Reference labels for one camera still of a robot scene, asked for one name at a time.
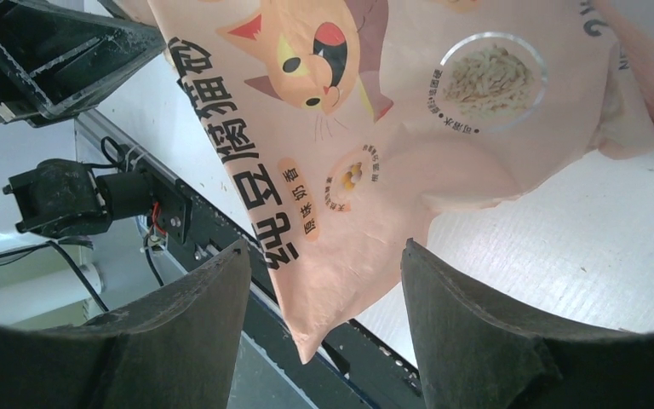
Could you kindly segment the pink cat litter bag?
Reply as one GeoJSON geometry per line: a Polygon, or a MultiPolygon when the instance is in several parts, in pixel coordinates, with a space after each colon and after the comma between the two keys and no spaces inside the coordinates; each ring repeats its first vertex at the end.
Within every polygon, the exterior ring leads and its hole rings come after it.
{"type": "Polygon", "coordinates": [[[448,210],[654,150],[654,39],[609,1],[121,1],[157,27],[302,362],[448,210]]]}

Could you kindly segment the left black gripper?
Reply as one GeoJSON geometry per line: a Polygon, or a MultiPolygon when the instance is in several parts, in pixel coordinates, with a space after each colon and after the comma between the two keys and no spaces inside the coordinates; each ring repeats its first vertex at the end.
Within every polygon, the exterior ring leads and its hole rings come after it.
{"type": "Polygon", "coordinates": [[[97,107],[165,48],[160,31],[49,1],[0,1],[0,124],[43,127],[97,107]]]}

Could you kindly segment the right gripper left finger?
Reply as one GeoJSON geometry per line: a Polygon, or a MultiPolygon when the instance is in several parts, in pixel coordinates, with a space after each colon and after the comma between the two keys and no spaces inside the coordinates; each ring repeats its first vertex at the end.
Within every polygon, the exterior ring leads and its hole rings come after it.
{"type": "Polygon", "coordinates": [[[0,326],[0,408],[224,408],[250,293],[238,240],[81,326],[0,326]]]}

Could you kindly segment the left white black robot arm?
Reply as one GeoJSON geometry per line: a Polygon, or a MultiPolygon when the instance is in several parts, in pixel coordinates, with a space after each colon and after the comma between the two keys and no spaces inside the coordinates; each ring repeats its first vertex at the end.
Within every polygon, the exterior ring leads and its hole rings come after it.
{"type": "MultiPolygon", "coordinates": [[[[48,1],[0,1],[0,125],[75,119],[164,50],[157,28],[132,21],[114,2],[107,9],[104,16],[48,1]]],[[[0,176],[0,253],[104,233],[143,215],[183,241],[190,199],[146,156],[115,149],[105,164],[50,158],[0,176]]]]}

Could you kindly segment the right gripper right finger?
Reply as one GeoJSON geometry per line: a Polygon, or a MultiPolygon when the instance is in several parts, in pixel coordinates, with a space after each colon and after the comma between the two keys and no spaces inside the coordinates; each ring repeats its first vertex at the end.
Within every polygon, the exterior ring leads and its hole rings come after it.
{"type": "Polygon", "coordinates": [[[654,332],[520,302],[409,240],[402,286],[430,408],[654,408],[654,332]]]}

